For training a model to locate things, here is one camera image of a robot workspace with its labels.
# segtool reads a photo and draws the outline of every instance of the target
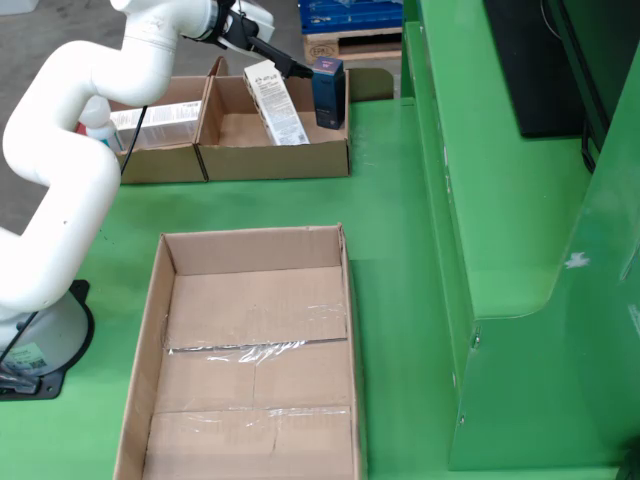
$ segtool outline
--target concrete floor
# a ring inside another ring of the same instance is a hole
[[[298,60],[304,60],[297,0],[259,0],[276,19],[272,43]],[[108,0],[41,0],[36,11],[0,17],[0,131],[36,73],[58,48],[72,40],[88,40],[113,48],[122,43],[125,17]],[[202,75],[222,51],[214,46],[181,40],[176,55],[176,75]],[[227,53],[232,75],[254,61]],[[400,62],[367,62],[387,68],[399,80]],[[362,66],[350,64],[349,67]],[[26,182],[0,160],[0,226],[22,233],[46,189]]]

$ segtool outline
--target open cardboard box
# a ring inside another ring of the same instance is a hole
[[[203,109],[194,145],[134,151],[123,183],[349,175],[348,107],[340,130],[318,127],[311,80],[286,80],[311,144],[272,146],[244,79],[229,77],[227,71],[227,64],[220,57],[208,77],[172,79],[167,94],[154,105],[202,99]],[[348,70],[347,82],[347,104],[393,98],[393,77],[385,70]],[[123,107],[114,104],[114,108]]]
[[[340,226],[164,235],[114,479],[366,477]]]
[[[164,96],[154,103],[153,107],[171,105],[174,103],[202,101],[209,93],[209,82],[220,69],[224,74],[226,63],[218,59],[207,76],[173,77]],[[118,112],[130,110],[132,107],[111,101],[111,110]],[[200,112],[199,125],[202,122],[203,111]],[[175,183],[175,182],[205,182],[206,171],[202,165],[200,154],[195,147],[194,138],[189,143],[167,145],[161,148],[144,150],[136,148],[131,155],[127,169],[122,177],[122,183]],[[126,152],[118,155],[122,165]]]

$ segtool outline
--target white product box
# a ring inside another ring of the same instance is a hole
[[[282,75],[270,60],[244,69],[244,79],[273,145],[309,144]]]
[[[198,129],[202,101],[149,107],[142,122],[136,148],[152,149],[192,143]],[[111,113],[118,138],[127,150],[140,120],[141,108]]]

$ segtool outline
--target blue product box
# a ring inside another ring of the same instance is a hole
[[[319,127],[339,130],[344,122],[346,75],[342,60],[318,57],[313,65],[313,102]]]

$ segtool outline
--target blue crate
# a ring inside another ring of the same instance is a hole
[[[302,33],[402,26],[402,5],[372,0],[299,0]]]

